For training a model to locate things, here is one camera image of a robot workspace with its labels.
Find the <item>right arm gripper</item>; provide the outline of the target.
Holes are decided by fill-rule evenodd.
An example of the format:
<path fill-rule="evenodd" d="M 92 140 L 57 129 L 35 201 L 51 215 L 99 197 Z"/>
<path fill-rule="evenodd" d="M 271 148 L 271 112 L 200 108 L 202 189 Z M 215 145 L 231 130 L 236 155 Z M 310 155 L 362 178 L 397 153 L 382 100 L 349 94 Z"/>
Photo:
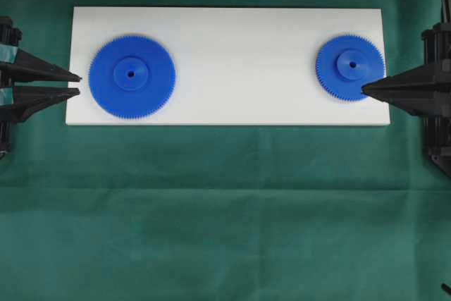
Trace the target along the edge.
<path fill-rule="evenodd" d="M 362 87 L 366 96 L 389 103 L 420 117 L 450 117 L 450 94 L 431 91 L 450 85 L 450 23 L 438 23 L 421 33 L 424 64 L 370 82 Z"/>

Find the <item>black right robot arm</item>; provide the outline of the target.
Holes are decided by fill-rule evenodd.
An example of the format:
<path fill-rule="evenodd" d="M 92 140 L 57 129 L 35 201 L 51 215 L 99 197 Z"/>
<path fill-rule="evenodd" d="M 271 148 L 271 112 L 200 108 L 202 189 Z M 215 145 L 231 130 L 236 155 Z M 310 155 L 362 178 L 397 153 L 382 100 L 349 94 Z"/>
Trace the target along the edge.
<path fill-rule="evenodd" d="M 424 122 L 424 153 L 450 175 L 450 0 L 441 21 L 421 33 L 424 65 L 368 83 L 362 92 Z"/>

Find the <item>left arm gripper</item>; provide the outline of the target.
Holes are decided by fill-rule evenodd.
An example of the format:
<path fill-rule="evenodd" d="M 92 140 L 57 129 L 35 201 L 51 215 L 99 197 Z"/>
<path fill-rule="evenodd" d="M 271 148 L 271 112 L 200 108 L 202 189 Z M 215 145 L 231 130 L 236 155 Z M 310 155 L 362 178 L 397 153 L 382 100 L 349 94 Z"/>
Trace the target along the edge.
<path fill-rule="evenodd" d="M 1 17 L 1 149 L 10 149 L 10 123 L 80 94 L 78 88 L 12 86 L 14 82 L 80 82 L 81 77 L 18 48 L 22 32 Z"/>

